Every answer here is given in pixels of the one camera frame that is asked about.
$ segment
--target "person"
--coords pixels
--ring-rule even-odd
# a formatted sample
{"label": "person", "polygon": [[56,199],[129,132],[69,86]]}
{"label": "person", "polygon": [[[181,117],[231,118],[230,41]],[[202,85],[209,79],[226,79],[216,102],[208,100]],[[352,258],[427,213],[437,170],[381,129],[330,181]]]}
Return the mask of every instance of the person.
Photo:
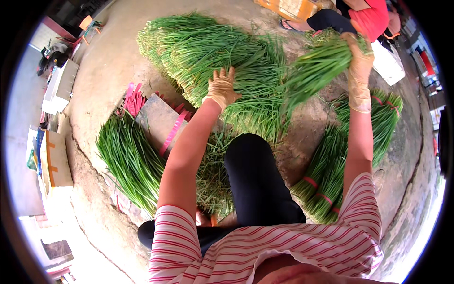
{"label": "person", "polygon": [[385,0],[337,0],[336,8],[340,14],[331,9],[321,9],[305,22],[280,20],[279,24],[286,30],[296,32],[332,27],[339,33],[356,34],[358,29],[355,29],[350,21],[353,20],[371,42],[376,41],[388,26],[389,18]]}
{"label": "person", "polygon": [[170,152],[155,220],[138,230],[151,248],[153,283],[376,283],[363,279],[383,259],[381,217],[372,181],[373,136],[367,88],[373,55],[353,33],[348,69],[350,130],[343,200],[334,224],[306,224],[291,199],[269,144],[242,134],[225,154],[238,226],[197,227],[196,172],[218,116],[241,95],[234,68],[213,72],[208,95]]}
{"label": "person", "polygon": [[399,44],[397,43],[397,37],[400,35],[400,16],[394,6],[390,7],[390,10],[388,11],[388,17],[390,19],[388,22],[388,27],[385,29],[383,34],[378,37],[377,40],[383,47],[385,47],[391,53],[394,53],[391,49],[391,44],[394,44],[396,45],[396,47],[398,47]]}

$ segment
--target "knee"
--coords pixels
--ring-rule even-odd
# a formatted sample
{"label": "knee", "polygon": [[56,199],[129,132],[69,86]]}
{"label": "knee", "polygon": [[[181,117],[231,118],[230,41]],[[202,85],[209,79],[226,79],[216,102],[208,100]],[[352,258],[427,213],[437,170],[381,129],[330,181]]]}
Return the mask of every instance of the knee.
{"label": "knee", "polygon": [[227,151],[224,157],[224,161],[238,160],[233,157],[243,157],[248,159],[251,156],[257,156],[257,154],[263,154],[271,152],[271,147],[262,137],[256,134],[241,134],[232,140],[227,147]]}
{"label": "knee", "polygon": [[154,236],[154,220],[143,223],[137,230],[137,238],[142,244],[144,244],[147,247],[150,245],[149,244],[150,240],[151,242],[153,242],[153,236]]}
{"label": "knee", "polygon": [[331,19],[333,17],[333,15],[338,16],[339,14],[336,11],[331,10],[331,9],[321,9],[320,11],[315,13],[315,15],[317,15],[317,17],[328,20],[328,19]]}

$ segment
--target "crack in floor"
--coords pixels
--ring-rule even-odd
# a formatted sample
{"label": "crack in floor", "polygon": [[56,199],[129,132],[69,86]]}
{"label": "crack in floor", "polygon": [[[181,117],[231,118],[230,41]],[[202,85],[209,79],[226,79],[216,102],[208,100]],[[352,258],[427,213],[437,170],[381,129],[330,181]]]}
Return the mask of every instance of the crack in floor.
{"label": "crack in floor", "polygon": [[[70,117],[69,117],[67,114],[64,114],[64,113],[61,113],[61,114],[62,114],[65,118],[68,119],[68,123],[69,123],[69,127],[70,127],[70,132],[71,132],[71,139],[74,141],[75,146],[76,146],[76,149],[77,149],[77,150],[75,150],[75,151],[76,151],[76,152],[79,152],[79,153],[85,158],[86,162],[89,164],[89,169],[88,169],[88,170],[94,171],[95,174],[96,174],[96,176],[97,176],[98,178],[101,178],[101,179],[105,182],[103,175],[100,174],[100,173],[93,167],[93,164],[91,163],[90,159],[89,159],[88,156],[82,151],[82,149],[81,149],[80,146],[79,146],[78,141],[74,138],[73,125],[71,124]],[[71,198],[70,198],[70,203],[71,203],[71,207],[73,208],[73,211],[74,211],[74,205],[73,205],[73,201],[72,201]],[[129,216],[127,216],[127,215],[124,214],[123,212],[119,211],[118,208],[115,208],[115,209],[116,209],[116,211],[117,211],[118,213],[125,215],[125,216],[126,216],[126,221],[128,222],[128,226],[129,226],[129,227],[133,227],[133,228],[137,231],[137,229],[138,229],[137,225],[131,221],[131,219],[129,218]],[[82,231],[82,233],[84,234],[84,236],[86,237],[86,239],[87,239],[87,241],[90,243],[90,245],[92,245],[93,248],[94,248],[95,250],[97,250],[99,253],[101,253],[101,254],[102,254],[110,263],[112,263],[113,265],[115,265],[115,267],[117,267],[117,268],[118,268],[121,272],[123,272],[129,279],[131,279],[131,281],[132,281],[133,283],[135,283],[134,280],[128,275],[128,273],[126,273],[126,271],[124,271],[124,270],[121,269],[118,265],[116,265],[116,264],[115,264],[115,263],[114,263],[106,254],[104,254],[100,249],[98,249],[98,248],[96,247],[95,244],[93,244],[93,243],[90,241],[90,239],[89,239],[87,233],[85,232],[85,229],[81,226],[81,223],[80,223],[79,219],[77,218],[77,215],[76,215],[75,211],[74,211],[74,217],[76,218],[76,221],[77,221],[77,224],[78,224],[80,230]]]}
{"label": "crack in floor", "polygon": [[419,123],[421,125],[421,127],[419,128],[419,132],[420,132],[420,136],[421,136],[421,147],[419,149],[418,160],[416,161],[415,168],[413,169],[413,173],[412,173],[407,185],[405,186],[405,191],[404,191],[404,194],[402,195],[402,200],[400,201],[396,214],[394,215],[391,223],[386,228],[385,233],[382,234],[380,242],[385,238],[385,236],[389,233],[389,231],[392,229],[392,227],[397,223],[397,219],[399,218],[399,216],[398,216],[399,212],[401,212],[401,210],[403,209],[403,206],[404,206],[405,196],[407,195],[407,191],[410,187],[410,184],[413,184],[413,182],[415,181],[416,173],[419,169],[419,164],[421,163],[421,156],[422,156],[423,149],[424,149],[424,116],[423,116],[422,107],[421,107],[422,99],[423,99],[422,95],[419,95]]}
{"label": "crack in floor", "polygon": [[95,249],[97,250],[97,252],[99,252],[100,254],[102,254],[106,259],[107,261],[109,261],[110,263],[112,263],[113,265],[115,265],[116,268],[118,268],[121,272],[124,273],[124,275],[126,275],[130,280],[131,282],[135,283],[135,281],[128,275],[128,273],[126,273],[126,271],[124,271],[121,267],[119,267],[118,265],[116,265],[108,256],[106,256],[100,249],[98,249],[89,239],[88,239],[88,236],[84,230],[84,228],[80,225],[80,222],[79,222],[79,219],[77,218],[76,216],[76,213],[75,213],[75,210],[74,210],[74,205],[73,205],[73,201],[71,198],[69,198],[69,202],[71,203],[71,207],[73,208],[73,211],[74,211],[74,217],[76,218],[76,221],[77,221],[77,225],[79,225],[79,228],[80,230],[82,231],[82,233],[84,234],[84,236],[86,237],[87,241],[90,243],[90,245]]}

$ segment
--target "glove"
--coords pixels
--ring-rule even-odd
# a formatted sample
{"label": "glove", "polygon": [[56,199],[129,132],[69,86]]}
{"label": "glove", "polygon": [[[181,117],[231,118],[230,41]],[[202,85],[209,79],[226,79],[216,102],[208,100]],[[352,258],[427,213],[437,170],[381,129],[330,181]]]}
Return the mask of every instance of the glove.
{"label": "glove", "polygon": [[208,79],[208,94],[202,99],[202,104],[208,98],[213,99],[221,107],[222,113],[229,104],[241,98],[241,94],[233,91],[234,76],[235,69],[233,66],[230,67],[228,77],[224,67],[221,68],[220,75],[218,75],[217,70],[214,70],[213,79]]}
{"label": "glove", "polygon": [[[350,47],[353,59],[348,68],[348,105],[361,113],[370,113],[370,91],[367,88],[369,84],[370,70],[374,63],[374,55],[365,55],[353,33],[345,32],[340,35],[340,38],[347,41]],[[368,51],[372,51],[370,40],[367,36],[364,37]]]}

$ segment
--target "orange stool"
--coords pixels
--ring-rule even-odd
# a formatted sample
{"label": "orange stool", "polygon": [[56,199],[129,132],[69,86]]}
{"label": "orange stool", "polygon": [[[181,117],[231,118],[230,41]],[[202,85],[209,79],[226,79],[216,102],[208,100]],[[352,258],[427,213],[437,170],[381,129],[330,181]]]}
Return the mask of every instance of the orange stool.
{"label": "orange stool", "polygon": [[[85,30],[85,33],[84,33],[84,35],[82,36],[82,39],[85,41],[86,45],[89,45],[89,44],[88,44],[88,42],[87,42],[85,36],[87,35],[89,29],[90,29],[91,27],[95,26],[95,25],[100,26],[100,27],[103,27],[103,25],[101,24],[101,22],[93,21],[93,18],[92,18],[90,15],[86,16],[85,19],[83,19],[82,22],[81,22],[80,25],[79,25],[79,27],[80,27],[81,29]],[[101,31],[99,31],[98,27],[95,27],[94,29],[98,32],[98,34],[101,33]]]}

